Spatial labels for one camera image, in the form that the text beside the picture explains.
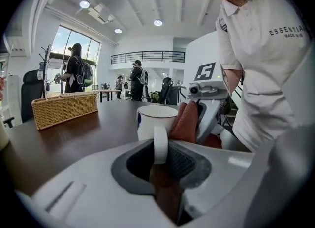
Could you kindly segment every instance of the black square logo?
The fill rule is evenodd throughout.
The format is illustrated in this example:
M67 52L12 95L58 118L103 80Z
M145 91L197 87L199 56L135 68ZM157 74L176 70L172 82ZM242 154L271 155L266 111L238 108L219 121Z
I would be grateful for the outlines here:
M210 80L212 78L213 70L215 69L216 63L206 64L199 66L195 81L199 80Z

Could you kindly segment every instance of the railing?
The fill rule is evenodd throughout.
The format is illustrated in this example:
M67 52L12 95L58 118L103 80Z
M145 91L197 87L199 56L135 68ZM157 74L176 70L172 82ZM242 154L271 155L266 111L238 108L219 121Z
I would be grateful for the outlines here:
M185 52L181 51L139 51L112 56L112 64L140 61L185 62Z

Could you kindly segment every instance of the person in white shirt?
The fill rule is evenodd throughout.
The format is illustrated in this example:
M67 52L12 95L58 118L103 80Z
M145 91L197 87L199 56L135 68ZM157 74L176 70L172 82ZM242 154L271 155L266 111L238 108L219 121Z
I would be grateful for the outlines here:
M288 0L222 0L216 29L230 93L244 75L233 132L255 152L297 126L281 87L303 60L310 36Z

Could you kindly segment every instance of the white mug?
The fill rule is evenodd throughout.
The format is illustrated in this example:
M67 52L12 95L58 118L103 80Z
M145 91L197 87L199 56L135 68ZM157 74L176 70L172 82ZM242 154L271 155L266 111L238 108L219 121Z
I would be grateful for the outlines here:
M141 106L137 110L139 140L154 139L154 164L164 164L168 152L168 135L178 110L162 105Z

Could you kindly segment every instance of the wooden table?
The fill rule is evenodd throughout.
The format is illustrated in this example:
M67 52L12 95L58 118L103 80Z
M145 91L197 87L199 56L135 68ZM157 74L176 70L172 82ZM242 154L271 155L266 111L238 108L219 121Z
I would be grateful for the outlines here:
M103 103L103 92L107 93L107 101L109 101L109 94L110 94L110 100L113 100L113 92L121 92L119 90L93 90L94 92L100 93L100 102Z
M148 104L118 100L98 104L98 112L42 131L36 129L34 120L9 129L11 143L0 158L14 187L31 196L79 159L138 141L136 110Z

